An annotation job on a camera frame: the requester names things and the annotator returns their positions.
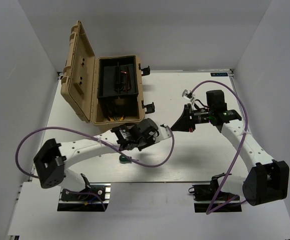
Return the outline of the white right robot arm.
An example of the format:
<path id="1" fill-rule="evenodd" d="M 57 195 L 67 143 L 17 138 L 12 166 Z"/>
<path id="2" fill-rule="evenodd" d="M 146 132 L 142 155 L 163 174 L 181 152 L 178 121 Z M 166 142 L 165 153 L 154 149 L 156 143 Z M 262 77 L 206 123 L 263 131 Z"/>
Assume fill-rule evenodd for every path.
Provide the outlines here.
<path id="1" fill-rule="evenodd" d="M 241 116 L 228 110 L 221 90 L 206 93 L 207 106 L 199 108 L 186 104 L 180 118 L 171 127 L 174 132 L 193 132 L 197 124 L 211 123 L 239 151 L 248 175 L 246 178 L 219 174 L 212 177 L 209 190 L 200 190 L 198 199 L 205 196 L 223 199 L 228 193 L 244 197 L 256 206 L 287 197 L 289 167 L 276 161 L 244 129 Z"/>

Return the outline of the tan plastic toolbox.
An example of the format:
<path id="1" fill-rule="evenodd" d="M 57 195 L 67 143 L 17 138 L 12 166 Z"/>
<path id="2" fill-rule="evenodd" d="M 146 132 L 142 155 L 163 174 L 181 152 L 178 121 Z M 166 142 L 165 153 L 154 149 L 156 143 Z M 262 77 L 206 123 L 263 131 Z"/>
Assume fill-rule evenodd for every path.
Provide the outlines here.
<path id="1" fill-rule="evenodd" d="M 136 57 L 137 97 L 98 99 L 99 59 Z M 96 57 L 83 28 L 82 22 L 71 28 L 69 53 L 63 69 L 61 95 L 80 120 L 91 123 L 101 131 L 122 124 L 137 124 L 147 114 L 155 112 L 154 103 L 145 103 L 142 77 L 150 75 L 150 67 L 142 68 L 137 55 Z M 122 116 L 123 121 L 108 121 L 107 115 Z"/>

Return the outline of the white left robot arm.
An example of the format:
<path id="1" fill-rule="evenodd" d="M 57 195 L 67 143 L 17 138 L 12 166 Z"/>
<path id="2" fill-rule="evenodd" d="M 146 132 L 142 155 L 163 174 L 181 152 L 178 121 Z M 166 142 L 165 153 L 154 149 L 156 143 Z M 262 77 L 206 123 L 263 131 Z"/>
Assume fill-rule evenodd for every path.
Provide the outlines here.
<path id="1" fill-rule="evenodd" d="M 90 195 L 90 187 L 84 175 L 74 173 L 69 167 L 93 157 L 142 150 L 156 143 L 159 126 L 152 119 L 139 124 L 116 126 L 100 135 L 71 142 L 57 143 L 47 140 L 34 157 L 40 185 L 44 189 L 62 186 L 73 191 L 81 200 Z"/>

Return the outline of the yellow black pliers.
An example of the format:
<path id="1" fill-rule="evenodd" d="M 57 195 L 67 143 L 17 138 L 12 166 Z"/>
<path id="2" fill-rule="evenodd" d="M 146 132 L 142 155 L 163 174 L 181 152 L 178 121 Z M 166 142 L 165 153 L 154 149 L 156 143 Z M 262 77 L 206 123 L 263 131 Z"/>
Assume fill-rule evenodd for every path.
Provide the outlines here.
<path id="1" fill-rule="evenodd" d="M 124 119 L 125 119 L 124 115 L 122 116 L 107 115 L 107 120 L 110 122 L 123 121 Z"/>

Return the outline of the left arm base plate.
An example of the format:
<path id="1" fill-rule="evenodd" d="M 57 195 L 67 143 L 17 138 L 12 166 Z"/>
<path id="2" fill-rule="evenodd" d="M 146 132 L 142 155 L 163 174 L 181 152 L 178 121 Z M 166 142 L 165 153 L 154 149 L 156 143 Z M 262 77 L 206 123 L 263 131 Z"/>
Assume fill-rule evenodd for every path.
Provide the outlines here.
<path id="1" fill-rule="evenodd" d="M 109 204 L 111 184 L 92 183 L 92 194 L 73 194 L 62 189 L 58 201 L 58 212 L 104 212 Z"/>

